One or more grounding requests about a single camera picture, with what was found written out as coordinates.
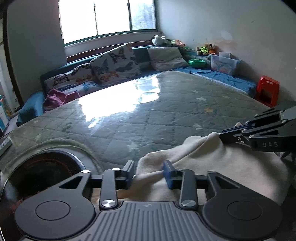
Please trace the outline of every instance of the beige cloth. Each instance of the beige cloth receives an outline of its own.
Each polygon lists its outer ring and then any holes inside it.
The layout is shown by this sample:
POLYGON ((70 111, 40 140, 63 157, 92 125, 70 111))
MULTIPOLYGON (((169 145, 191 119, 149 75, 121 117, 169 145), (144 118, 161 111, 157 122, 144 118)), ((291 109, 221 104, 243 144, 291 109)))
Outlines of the beige cloth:
MULTIPOLYGON (((170 160, 177 169, 191 169, 205 175, 215 170, 281 205, 292 181, 292 173, 274 153, 255 152, 242 144, 223 145, 218 133, 188 137, 180 146, 149 153, 138 163, 129 190, 119 190, 118 198, 133 201, 179 199, 179 190, 169 190, 162 174, 162 163, 170 160)), ((198 190, 199 204, 205 202, 198 190)))

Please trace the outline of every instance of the transparent plastic container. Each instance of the transparent plastic container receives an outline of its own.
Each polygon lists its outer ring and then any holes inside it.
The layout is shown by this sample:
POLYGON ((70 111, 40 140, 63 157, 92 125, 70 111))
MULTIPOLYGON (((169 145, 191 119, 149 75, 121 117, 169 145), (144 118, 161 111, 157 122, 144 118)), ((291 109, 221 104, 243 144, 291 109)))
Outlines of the transparent plastic container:
POLYGON ((221 57, 230 58, 230 55, 231 55, 231 53, 219 51, 219 56, 221 56, 221 57))
POLYGON ((234 76, 240 59, 225 58, 218 55, 211 55, 212 70, 234 76))

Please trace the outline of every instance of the green bowl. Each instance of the green bowl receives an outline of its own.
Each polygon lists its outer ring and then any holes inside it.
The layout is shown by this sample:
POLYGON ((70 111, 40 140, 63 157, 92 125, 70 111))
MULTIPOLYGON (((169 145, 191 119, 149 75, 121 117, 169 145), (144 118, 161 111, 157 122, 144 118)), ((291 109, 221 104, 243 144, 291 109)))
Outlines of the green bowl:
POLYGON ((205 67, 205 65, 207 64, 206 61, 201 60, 201 59, 191 59, 188 61, 189 65, 194 67, 194 68, 202 68, 205 67))

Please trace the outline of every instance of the sofa backrest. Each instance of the sofa backrest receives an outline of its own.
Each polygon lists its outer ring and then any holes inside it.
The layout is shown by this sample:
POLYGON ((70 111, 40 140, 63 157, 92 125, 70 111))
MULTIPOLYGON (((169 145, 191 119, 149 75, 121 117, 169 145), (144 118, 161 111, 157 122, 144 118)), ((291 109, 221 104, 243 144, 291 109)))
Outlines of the sofa backrest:
MULTIPOLYGON (((142 47, 133 47, 133 51, 135 53, 137 62, 140 64, 140 66, 141 66, 141 64, 143 64, 142 66, 148 66, 150 64, 151 60, 150 60, 147 48, 151 48, 151 47, 177 47, 177 45, 167 45, 167 46, 149 45, 149 46, 142 46, 142 47)), ((44 81, 47 80, 48 78, 54 77, 58 74, 64 74, 66 72, 69 72, 70 70, 74 69, 75 67, 77 67, 81 64, 89 63, 92 59, 94 59, 95 57, 100 56, 102 54, 103 53, 73 61, 71 63, 68 63, 64 66, 61 66, 57 69, 51 70, 51 71, 41 75, 40 82, 41 82, 43 91, 45 92, 44 81)))

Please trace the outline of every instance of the teddy bear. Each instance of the teddy bear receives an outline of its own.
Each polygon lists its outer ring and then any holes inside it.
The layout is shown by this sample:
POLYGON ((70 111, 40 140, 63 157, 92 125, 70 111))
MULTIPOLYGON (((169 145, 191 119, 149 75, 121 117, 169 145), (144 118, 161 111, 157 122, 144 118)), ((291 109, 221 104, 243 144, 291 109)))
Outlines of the teddy bear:
POLYGON ((199 48, 197 47, 196 48, 196 51, 197 51, 197 54, 198 55, 209 55, 209 54, 216 54, 216 51, 215 51, 215 45, 214 44, 205 44, 203 47, 199 48))
POLYGON ((165 38, 165 36, 155 35, 154 38, 151 39, 154 45, 169 45, 170 40, 165 38))

